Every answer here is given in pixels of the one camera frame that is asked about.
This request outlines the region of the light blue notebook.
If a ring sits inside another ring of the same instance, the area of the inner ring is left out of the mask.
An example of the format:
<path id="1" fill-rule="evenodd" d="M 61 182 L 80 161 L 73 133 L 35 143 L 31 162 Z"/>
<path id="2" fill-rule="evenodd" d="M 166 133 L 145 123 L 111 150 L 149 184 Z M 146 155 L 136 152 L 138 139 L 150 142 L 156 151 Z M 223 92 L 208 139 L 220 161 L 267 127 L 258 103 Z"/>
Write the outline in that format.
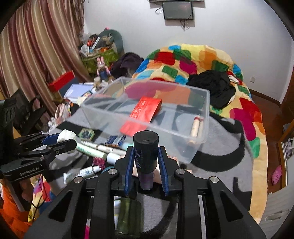
<path id="1" fill-rule="evenodd" d="M 89 84 L 72 84 L 66 91 L 64 98 L 77 99 L 82 97 L 85 93 L 90 92 L 93 86 Z"/>

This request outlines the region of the red envelope packet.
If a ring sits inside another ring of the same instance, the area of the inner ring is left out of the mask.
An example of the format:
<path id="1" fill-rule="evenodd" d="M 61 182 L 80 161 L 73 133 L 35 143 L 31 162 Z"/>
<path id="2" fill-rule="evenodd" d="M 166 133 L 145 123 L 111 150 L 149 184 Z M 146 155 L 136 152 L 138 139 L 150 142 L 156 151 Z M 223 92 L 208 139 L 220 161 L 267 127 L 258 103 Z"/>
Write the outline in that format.
<path id="1" fill-rule="evenodd" d="M 133 137 L 135 133 L 147 129 L 147 125 L 153 117 L 160 111 L 162 100 L 149 97 L 141 97 L 137 105 L 132 110 L 129 118 L 120 128 L 120 133 Z"/>

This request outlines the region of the mint green bottle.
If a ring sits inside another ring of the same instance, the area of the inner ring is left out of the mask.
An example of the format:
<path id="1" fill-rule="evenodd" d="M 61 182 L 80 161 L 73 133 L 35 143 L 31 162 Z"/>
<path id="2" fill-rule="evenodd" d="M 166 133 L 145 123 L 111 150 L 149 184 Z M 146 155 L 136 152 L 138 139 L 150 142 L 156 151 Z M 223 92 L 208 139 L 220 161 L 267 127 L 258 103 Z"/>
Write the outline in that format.
<path id="1" fill-rule="evenodd" d="M 122 150 L 124 150 L 124 151 L 127 151 L 127 149 L 128 149 L 129 146 L 133 146 L 133 144 L 132 143 L 129 143 L 129 142 L 124 142 L 124 143 L 122 143 L 122 145 L 120 146 L 120 148 Z"/>

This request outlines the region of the white slim pen tube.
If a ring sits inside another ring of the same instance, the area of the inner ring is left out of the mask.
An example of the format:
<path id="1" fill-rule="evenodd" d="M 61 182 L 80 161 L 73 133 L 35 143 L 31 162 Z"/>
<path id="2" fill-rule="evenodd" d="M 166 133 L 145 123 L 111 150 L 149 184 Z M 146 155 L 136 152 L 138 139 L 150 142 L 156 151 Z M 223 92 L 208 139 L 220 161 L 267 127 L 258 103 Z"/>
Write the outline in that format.
<path id="1" fill-rule="evenodd" d="M 105 146 L 102 144 L 95 144 L 95 143 L 84 141 L 84 140 L 82 140 L 81 143 L 85 146 L 91 147 L 93 149 L 97 149 L 98 151 L 102 151 L 104 153 L 115 153 L 120 156 L 125 156 L 126 154 L 126 151 L 122 149 L 113 148 L 113 147 Z"/>

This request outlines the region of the black clothing pile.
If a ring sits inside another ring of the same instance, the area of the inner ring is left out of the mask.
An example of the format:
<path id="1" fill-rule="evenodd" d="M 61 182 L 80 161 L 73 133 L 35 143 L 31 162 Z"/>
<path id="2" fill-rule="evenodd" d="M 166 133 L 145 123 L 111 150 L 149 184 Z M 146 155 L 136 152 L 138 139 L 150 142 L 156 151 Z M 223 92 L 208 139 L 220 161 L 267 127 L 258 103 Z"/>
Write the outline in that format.
<path id="1" fill-rule="evenodd" d="M 190 75 L 187 86 L 208 90 L 210 105 L 221 110 L 226 107 L 236 95 L 236 89 L 231 85 L 227 72 L 206 70 L 200 74 Z"/>

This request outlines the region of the white green ointment tube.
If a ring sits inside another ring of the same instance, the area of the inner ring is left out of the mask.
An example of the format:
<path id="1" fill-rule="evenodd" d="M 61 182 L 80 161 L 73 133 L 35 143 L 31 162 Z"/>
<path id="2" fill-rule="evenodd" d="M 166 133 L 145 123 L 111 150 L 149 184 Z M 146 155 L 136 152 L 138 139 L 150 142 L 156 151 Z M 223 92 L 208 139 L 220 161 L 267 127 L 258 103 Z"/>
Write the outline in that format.
<path id="1" fill-rule="evenodd" d="M 70 183 L 75 177 L 83 177 L 84 179 L 87 179 L 89 177 L 94 176 L 96 173 L 102 171 L 104 168 L 97 165 L 97 166 L 90 166 L 84 169 L 81 169 L 79 172 L 76 173 L 63 173 L 63 183 L 68 184 Z"/>

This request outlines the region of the clear plastic storage bin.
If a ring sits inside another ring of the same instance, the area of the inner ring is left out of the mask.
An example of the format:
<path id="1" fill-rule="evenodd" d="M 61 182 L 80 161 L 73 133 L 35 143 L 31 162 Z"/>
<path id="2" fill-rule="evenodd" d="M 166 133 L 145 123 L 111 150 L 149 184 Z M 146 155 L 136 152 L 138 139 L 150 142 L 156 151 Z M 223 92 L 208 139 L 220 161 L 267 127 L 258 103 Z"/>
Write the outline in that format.
<path id="1" fill-rule="evenodd" d="M 154 131 L 159 145 L 179 161 L 190 163 L 206 141 L 209 126 L 208 90 L 159 80 L 120 77 L 88 97 L 81 108 L 92 129 L 133 142 L 139 131 Z"/>

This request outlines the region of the green glass bottle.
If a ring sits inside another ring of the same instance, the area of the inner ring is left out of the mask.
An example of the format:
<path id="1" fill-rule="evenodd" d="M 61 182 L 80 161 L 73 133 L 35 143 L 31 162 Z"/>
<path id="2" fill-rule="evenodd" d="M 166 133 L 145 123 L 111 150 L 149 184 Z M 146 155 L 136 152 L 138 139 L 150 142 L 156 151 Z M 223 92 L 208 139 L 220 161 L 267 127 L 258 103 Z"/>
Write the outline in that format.
<path id="1" fill-rule="evenodd" d="M 120 208 L 116 224 L 117 238 L 140 238 L 143 228 L 141 203 L 131 198 L 120 198 Z"/>

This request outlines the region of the magenta hair scrunchie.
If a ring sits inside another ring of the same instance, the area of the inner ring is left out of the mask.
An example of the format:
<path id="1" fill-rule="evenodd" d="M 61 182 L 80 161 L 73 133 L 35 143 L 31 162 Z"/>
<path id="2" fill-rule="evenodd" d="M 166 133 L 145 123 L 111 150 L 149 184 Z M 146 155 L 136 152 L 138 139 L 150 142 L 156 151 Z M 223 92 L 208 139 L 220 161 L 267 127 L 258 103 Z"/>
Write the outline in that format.
<path id="1" fill-rule="evenodd" d="M 94 157 L 92 161 L 92 167 L 95 172 L 99 172 L 105 169 L 105 160 L 100 157 Z"/>

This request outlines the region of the long pale green tube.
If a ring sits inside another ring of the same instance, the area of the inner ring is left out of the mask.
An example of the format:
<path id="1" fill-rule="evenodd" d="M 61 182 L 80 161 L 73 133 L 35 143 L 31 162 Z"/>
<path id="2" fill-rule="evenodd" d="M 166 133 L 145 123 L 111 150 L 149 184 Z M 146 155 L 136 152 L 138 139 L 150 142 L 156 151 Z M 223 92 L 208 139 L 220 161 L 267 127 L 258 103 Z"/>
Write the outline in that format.
<path id="1" fill-rule="evenodd" d="M 115 154 L 115 153 L 105 153 L 102 151 L 99 151 L 97 149 L 93 149 L 89 146 L 85 146 L 84 144 L 77 143 L 76 149 L 88 156 L 101 158 L 104 161 L 108 162 L 111 165 L 114 165 L 118 159 L 123 158 L 123 156 Z"/>

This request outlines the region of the white medical tape roll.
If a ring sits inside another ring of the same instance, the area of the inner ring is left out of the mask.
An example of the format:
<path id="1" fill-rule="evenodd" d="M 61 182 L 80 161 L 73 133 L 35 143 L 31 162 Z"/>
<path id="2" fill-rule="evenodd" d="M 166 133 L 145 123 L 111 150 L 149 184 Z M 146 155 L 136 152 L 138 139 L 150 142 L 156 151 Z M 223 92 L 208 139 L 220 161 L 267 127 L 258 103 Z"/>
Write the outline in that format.
<path id="1" fill-rule="evenodd" d="M 59 136 L 57 138 L 57 143 L 63 142 L 69 139 L 73 139 L 77 143 L 81 142 L 81 139 L 75 134 L 75 132 L 64 129 L 63 131 L 59 133 Z"/>

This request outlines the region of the wall mounted black screen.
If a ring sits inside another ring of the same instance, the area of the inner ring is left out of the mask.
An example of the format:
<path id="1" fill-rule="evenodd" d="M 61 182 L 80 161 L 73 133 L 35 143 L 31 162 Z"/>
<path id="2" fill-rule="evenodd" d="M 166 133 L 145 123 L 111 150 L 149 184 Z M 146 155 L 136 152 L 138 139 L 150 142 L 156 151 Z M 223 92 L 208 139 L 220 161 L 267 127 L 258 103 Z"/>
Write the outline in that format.
<path id="1" fill-rule="evenodd" d="M 165 20 L 193 20 L 193 6 L 189 1 L 164 1 L 162 9 Z"/>

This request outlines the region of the green hexagonal small box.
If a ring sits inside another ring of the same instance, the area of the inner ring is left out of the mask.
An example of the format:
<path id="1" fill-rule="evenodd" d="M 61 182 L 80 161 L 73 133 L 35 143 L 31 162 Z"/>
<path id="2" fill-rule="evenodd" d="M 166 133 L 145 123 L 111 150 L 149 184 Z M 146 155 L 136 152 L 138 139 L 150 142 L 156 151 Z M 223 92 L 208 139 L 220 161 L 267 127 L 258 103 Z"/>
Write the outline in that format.
<path id="1" fill-rule="evenodd" d="M 91 141 L 95 136 L 95 132 L 92 129 L 82 128 L 78 133 L 78 137 L 81 140 Z"/>

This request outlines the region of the black capped purple bottle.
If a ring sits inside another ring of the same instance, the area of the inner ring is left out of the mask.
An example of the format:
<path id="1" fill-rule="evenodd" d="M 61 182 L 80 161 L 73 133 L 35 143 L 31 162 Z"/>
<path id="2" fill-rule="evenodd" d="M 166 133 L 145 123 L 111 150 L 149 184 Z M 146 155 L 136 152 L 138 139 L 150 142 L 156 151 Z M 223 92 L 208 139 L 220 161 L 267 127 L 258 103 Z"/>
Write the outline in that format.
<path id="1" fill-rule="evenodd" d="M 154 131 L 140 131 L 134 137 L 134 150 L 139 184 L 143 190 L 151 190 L 157 167 L 159 136 Z"/>

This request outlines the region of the colourful patchwork quilt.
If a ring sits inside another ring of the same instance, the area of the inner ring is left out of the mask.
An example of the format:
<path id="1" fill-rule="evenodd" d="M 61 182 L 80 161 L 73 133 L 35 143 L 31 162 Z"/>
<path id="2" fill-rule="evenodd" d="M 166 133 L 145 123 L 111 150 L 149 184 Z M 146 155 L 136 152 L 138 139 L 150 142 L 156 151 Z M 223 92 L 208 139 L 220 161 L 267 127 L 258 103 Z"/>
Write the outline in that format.
<path id="1" fill-rule="evenodd" d="M 253 156 L 253 181 L 248 184 L 253 187 L 249 191 L 249 212 L 259 223 L 267 202 L 268 144 L 262 113 L 232 58 L 208 45 L 170 45 L 150 53 L 132 78 L 209 90 L 212 114 L 240 122 Z"/>

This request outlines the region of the teal neck pillow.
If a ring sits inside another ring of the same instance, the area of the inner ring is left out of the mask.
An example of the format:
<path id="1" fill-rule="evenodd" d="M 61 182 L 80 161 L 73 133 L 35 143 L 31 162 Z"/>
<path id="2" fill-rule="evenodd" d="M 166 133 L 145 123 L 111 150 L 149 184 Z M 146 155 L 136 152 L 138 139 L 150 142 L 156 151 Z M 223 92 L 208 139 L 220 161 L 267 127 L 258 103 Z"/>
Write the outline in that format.
<path id="1" fill-rule="evenodd" d="M 124 52 L 122 36 L 118 31 L 107 29 L 102 31 L 98 36 L 107 46 L 112 46 L 114 44 L 118 54 Z"/>

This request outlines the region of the striped brown curtain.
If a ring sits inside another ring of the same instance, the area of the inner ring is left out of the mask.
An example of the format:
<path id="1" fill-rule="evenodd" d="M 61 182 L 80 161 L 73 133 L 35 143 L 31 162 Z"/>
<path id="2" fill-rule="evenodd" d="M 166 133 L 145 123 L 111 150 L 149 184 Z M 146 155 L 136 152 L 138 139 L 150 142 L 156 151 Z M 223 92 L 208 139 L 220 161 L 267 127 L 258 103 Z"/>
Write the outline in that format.
<path id="1" fill-rule="evenodd" d="M 81 82 L 91 81 L 78 47 L 84 27 L 83 1 L 24 1 L 1 32 L 1 93 L 22 89 L 31 100 L 40 95 L 54 114 L 48 84 L 67 71 Z"/>

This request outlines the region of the beige wooden roller stick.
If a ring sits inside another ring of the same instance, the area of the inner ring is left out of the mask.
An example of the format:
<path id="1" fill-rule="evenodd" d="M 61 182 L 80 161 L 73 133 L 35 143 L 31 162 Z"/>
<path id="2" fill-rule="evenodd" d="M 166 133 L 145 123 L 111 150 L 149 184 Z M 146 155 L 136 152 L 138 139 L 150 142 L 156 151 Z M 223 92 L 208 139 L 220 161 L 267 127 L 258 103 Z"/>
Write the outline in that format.
<path id="1" fill-rule="evenodd" d="M 203 126 L 204 126 L 203 117 L 199 115 L 195 116 L 191 131 L 190 131 L 190 136 L 192 137 L 192 139 L 188 141 L 189 146 L 194 146 L 196 144 L 196 138 L 202 137 Z"/>

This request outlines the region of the red flat box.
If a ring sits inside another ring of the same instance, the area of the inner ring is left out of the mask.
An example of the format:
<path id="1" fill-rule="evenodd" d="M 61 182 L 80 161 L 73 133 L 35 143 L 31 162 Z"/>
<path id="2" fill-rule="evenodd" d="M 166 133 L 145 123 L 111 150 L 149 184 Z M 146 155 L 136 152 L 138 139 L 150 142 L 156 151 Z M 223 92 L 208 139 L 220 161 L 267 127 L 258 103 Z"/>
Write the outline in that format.
<path id="1" fill-rule="evenodd" d="M 51 92 L 57 92 L 75 78 L 73 71 L 68 71 L 61 75 L 59 78 L 48 84 L 48 88 Z"/>

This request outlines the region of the pink slipper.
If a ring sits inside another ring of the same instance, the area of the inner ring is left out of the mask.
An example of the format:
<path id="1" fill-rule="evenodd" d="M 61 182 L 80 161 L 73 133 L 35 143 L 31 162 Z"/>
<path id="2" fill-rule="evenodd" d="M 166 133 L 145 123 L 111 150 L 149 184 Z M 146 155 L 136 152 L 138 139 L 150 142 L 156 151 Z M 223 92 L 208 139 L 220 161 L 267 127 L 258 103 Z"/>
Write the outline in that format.
<path id="1" fill-rule="evenodd" d="M 279 165 L 275 171 L 272 173 L 271 182 L 273 185 L 276 185 L 282 176 L 282 166 Z"/>

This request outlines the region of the green cluttered basket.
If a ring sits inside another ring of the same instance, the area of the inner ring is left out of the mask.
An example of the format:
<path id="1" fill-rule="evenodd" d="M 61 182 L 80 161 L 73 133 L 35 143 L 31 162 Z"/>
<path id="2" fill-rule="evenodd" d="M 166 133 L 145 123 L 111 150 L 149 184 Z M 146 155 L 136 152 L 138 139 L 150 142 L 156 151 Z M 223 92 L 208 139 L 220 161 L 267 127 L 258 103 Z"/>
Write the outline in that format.
<path id="1" fill-rule="evenodd" d="M 105 52 L 92 52 L 86 53 L 82 50 L 79 50 L 81 60 L 83 65 L 86 67 L 89 74 L 96 74 L 98 69 L 98 59 L 103 57 L 104 62 L 108 68 L 119 59 L 118 53 L 116 53 L 113 49 L 109 49 Z"/>

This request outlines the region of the dark purple clothing heap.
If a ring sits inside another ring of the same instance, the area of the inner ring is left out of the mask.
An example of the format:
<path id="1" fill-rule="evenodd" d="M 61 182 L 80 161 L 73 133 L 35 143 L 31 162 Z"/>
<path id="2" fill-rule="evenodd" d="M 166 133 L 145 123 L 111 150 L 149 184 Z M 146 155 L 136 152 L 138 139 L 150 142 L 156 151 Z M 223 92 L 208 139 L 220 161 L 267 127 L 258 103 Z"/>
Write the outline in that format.
<path id="1" fill-rule="evenodd" d="M 113 63 L 110 68 L 110 73 L 115 79 L 119 77 L 131 78 L 143 60 L 144 59 L 136 53 L 125 53 L 122 57 Z"/>

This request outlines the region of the pink bunny figurine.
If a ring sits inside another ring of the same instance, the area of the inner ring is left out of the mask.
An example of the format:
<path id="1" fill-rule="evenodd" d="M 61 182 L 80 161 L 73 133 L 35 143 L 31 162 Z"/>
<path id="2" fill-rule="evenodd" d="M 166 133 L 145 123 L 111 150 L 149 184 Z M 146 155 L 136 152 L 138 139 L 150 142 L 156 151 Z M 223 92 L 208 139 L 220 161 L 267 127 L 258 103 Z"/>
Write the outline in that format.
<path id="1" fill-rule="evenodd" d="M 101 80 L 104 80 L 106 82 L 111 76 L 110 70 L 105 63 L 103 56 L 97 58 L 97 76 L 99 76 Z"/>

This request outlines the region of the blue cigarette box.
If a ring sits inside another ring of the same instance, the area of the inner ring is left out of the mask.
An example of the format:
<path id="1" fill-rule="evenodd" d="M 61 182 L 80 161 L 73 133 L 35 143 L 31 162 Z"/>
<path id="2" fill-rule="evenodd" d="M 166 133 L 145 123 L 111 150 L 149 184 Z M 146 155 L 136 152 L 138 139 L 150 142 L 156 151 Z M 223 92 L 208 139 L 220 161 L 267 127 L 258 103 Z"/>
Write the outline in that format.
<path id="1" fill-rule="evenodd" d="M 109 147 L 120 147 L 124 140 L 126 139 L 126 136 L 124 134 L 119 135 L 111 135 L 104 143 L 105 146 Z"/>

